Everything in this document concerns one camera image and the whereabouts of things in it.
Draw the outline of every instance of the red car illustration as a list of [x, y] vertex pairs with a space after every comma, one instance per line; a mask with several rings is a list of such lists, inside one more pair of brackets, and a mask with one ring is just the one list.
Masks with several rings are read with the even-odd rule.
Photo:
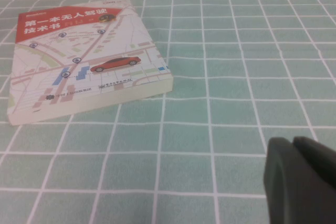
[[117, 58], [113, 60], [109, 60], [103, 64], [97, 65], [92, 67], [90, 70], [91, 72], [101, 72], [104, 69], [110, 69], [110, 68], [116, 68], [120, 66], [125, 65], [135, 65], [138, 62], [140, 62], [141, 59], [139, 57], [123, 57], [123, 58]]

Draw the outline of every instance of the black plastic object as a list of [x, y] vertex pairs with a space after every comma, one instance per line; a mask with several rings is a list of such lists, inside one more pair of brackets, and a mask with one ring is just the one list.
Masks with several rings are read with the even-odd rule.
[[271, 138], [264, 174], [270, 224], [336, 223], [336, 152], [306, 137]]

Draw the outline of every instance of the green tiled tablecloth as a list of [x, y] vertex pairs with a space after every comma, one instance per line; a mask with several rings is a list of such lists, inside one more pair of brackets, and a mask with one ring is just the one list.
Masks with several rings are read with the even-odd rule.
[[1, 224], [266, 224], [268, 139], [336, 148], [336, 0], [131, 0], [174, 91], [11, 127], [17, 14], [88, 1], [0, 0]]

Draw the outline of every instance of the book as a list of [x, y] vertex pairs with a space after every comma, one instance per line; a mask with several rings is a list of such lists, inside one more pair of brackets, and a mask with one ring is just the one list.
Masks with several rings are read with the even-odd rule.
[[12, 125], [143, 99], [172, 86], [130, 0], [19, 14], [7, 110]]

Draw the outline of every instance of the tablecloth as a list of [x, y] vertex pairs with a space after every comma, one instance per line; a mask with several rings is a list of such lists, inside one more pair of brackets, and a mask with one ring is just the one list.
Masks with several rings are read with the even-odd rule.
[[12, 127], [17, 14], [0, 0], [0, 223], [268, 223], [272, 136], [336, 148], [336, 0], [131, 0], [164, 95]]

